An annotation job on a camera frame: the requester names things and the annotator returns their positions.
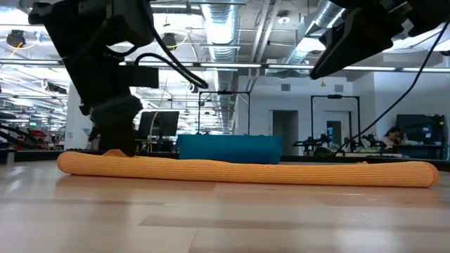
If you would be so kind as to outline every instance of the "wall vent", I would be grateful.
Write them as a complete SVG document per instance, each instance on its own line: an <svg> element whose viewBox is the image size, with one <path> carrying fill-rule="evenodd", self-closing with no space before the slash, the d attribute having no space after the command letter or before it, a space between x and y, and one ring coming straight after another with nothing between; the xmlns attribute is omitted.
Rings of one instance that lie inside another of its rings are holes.
<svg viewBox="0 0 450 253"><path fill-rule="evenodd" d="M335 84L335 92L344 92L344 85Z"/></svg>
<svg viewBox="0 0 450 253"><path fill-rule="evenodd" d="M281 91L290 91L290 84L281 84Z"/></svg>

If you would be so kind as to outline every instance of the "orange towel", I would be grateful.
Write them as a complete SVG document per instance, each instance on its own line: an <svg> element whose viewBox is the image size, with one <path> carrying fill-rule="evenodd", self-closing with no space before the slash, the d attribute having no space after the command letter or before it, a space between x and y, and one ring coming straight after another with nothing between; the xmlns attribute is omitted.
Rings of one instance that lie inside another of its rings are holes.
<svg viewBox="0 0 450 253"><path fill-rule="evenodd" d="M430 187L439 180L427 162L345 165L232 164L209 160L127 157L118 150L104 155L66 152L58 168L83 176L118 176L236 183L289 183L329 186Z"/></svg>

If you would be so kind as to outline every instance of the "air duct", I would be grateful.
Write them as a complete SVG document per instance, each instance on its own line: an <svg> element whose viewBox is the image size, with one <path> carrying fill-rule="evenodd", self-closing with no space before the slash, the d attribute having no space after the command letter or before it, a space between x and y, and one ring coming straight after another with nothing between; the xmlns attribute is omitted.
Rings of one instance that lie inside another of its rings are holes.
<svg viewBox="0 0 450 253"><path fill-rule="evenodd" d="M205 16L205 29L208 44L217 44L217 47L210 47L211 60L218 63L233 63L236 61L236 48L226 45L236 42L236 28L238 19L238 7L228 4L204 4L202 12ZM218 91L234 90L233 81L237 80L237 74L229 71L217 71L215 79ZM233 113L230 112L231 101L235 101L235 96L217 96L220 107L221 120L224 129L228 129Z"/></svg>
<svg viewBox="0 0 450 253"><path fill-rule="evenodd" d="M286 57L283 64L299 65L302 63L309 53L308 50L303 48L302 40L313 32L332 27L343 12L344 9L333 2L321 0L317 6L317 11L301 19L297 29L297 38L299 39L298 45L292 50L289 56ZM276 74L272 73L272 75L286 78L290 76L298 77L298 73L299 72L294 73L292 70L285 70Z"/></svg>

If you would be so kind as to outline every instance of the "white wall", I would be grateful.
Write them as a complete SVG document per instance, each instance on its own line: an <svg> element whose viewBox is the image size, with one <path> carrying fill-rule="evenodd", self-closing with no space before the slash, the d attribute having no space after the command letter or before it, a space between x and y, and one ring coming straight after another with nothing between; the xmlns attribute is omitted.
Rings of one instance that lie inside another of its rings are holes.
<svg viewBox="0 0 450 253"><path fill-rule="evenodd" d="M359 96L361 111L361 131L363 131L375 119L375 77L374 73L368 73L353 82L353 95ZM352 130L353 135L358 134L357 113L353 112ZM369 133L376 132L376 125L369 130Z"/></svg>
<svg viewBox="0 0 450 253"><path fill-rule="evenodd" d="M321 80L310 78L279 79L275 77L260 77L255 84L250 101L250 134L271 135L273 110L296 110L299 113L299 141L306 140L311 135L311 95L335 94L334 84L344 84L344 93L352 95L352 83L345 78L325 78L326 87L321 86ZM247 77L239 77L240 89L247 84ZM281 91L281 84L291 84L291 91ZM329 100L316 98L314 101L315 134L323 133L319 120L325 111L353 111L355 107L347 100ZM237 122L235 134L247 133L246 104L238 102L236 112Z"/></svg>
<svg viewBox="0 0 450 253"><path fill-rule="evenodd" d="M375 73L375 113L381 115L413 83L416 73ZM409 95L377 123L377 135L395 125L398 114L450 115L450 76L422 74Z"/></svg>
<svg viewBox="0 0 450 253"><path fill-rule="evenodd" d="M80 98L73 84L69 89L69 101L67 102L67 124L65 128L64 149L86 148L88 136L83 129L92 128L92 121L79 110Z"/></svg>

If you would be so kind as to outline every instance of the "computer monitor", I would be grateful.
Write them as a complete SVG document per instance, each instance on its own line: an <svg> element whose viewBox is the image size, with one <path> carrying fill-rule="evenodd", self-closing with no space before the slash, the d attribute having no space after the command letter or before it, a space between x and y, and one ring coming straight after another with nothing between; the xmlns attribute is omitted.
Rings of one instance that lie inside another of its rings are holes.
<svg viewBox="0 0 450 253"><path fill-rule="evenodd" d="M139 122L139 136L148 136L156 112L142 112ZM157 118L153 123L152 136L176 136L178 117L180 112L157 112Z"/></svg>
<svg viewBox="0 0 450 253"><path fill-rule="evenodd" d="M444 116L397 115L397 127L409 141L424 143L442 141L444 138Z"/></svg>

